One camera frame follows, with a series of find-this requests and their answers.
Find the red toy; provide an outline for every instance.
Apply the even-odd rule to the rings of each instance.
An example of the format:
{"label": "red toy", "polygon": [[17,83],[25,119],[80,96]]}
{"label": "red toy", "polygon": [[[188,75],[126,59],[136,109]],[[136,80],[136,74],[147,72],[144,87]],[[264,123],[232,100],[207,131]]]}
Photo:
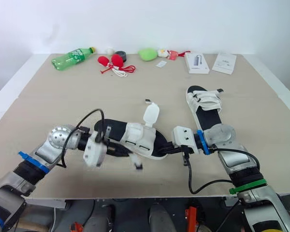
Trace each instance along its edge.
{"label": "red toy", "polygon": [[130,65],[126,68],[123,68],[124,66],[124,61],[122,57],[118,54],[114,54],[111,57],[111,61],[105,57],[105,56],[100,56],[98,58],[98,62],[103,65],[104,67],[108,67],[107,70],[100,71],[102,74],[105,73],[106,71],[112,69],[114,73],[116,73],[118,76],[127,76],[126,72],[132,73],[135,71],[135,66]]}

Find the bottle label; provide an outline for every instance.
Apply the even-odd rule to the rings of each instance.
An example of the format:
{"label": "bottle label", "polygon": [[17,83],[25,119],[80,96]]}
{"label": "bottle label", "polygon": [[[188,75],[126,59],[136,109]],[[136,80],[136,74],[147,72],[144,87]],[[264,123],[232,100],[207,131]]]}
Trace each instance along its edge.
{"label": "bottle label", "polygon": [[84,53],[80,49],[76,49],[76,50],[72,51],[71,53],[72,53],[72,57],[74,58],[74,60],[77,63],[85,60]]}

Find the black roll of tape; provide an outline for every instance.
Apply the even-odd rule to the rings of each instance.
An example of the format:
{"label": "black roll of tape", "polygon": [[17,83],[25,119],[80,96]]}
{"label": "black roll of tape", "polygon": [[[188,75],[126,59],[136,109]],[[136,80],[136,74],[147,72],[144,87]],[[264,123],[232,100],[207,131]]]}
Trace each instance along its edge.
{"label": "black roll of tape", "polygon": [[126,62],[127,56],[126,56],[126,53],[124,51],[117,51],[117,52],[115,52],[115,54],[120,55],[121,58],[123,59],[123,61]]}

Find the table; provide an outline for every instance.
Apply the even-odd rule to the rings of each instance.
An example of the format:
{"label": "table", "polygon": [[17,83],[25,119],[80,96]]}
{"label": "table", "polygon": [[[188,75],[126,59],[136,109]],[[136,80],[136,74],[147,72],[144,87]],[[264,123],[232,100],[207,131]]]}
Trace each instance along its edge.
{"label": "table", "polygon": [[[290,193],[290,92],[254,56],[238,55],[233,74],[227,75],[215,71],[188,74],[183,58],[158,68],[155,65],[162,58],[144,62],[137,55],[128,55],[126,65],[135,65],[137,71],[126,78],[112,72],[100,74],[103,67],[96,61],[98,56],[59,72],[50,63],[55,56],[35,55],[0,92],[0,177],[21,162],[18,151],[31,152],[45,141],[54,126],[75,125],[94,108],[102,108],[106,118],[142,123],[147,98],[160,106],[154,127],[168,141],[177,125],[196,130],[185,91],[191,85],[200,85],[208,90],[224,89],[222,122],[232,125],[238,140],[258,157],[268,183],[278,193]],[[205,58],[212,67],[216,56]],[[255,63],[258,71],[250,63]],[[84,126],[92,127],[98,119],[99,115],[95,115]],[[141,159],[142,172],[134,169],[129,158],[111,156],[106,157],[101,168],[91,169],[83,163],[81,151],[69,151],[68,168],[54,168],[30,197],[191,196],[188,169],[180,154],[163,160]],[[194,189],[211,180],[228,178],[216,154],[192,155],[190,162]],[[228,183],[217,183],[197,196],[226,195],[230,187]]]}

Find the green toy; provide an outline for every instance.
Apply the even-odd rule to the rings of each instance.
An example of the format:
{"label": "green toy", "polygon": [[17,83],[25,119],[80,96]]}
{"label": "green toy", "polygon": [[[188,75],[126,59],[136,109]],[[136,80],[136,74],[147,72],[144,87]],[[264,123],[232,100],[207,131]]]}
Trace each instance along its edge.
{"label": "green toy", "polygon": [[144,61],[150,61],[157,58],[158,53],[155,49],[145,48],[139,51],[140,58]]}

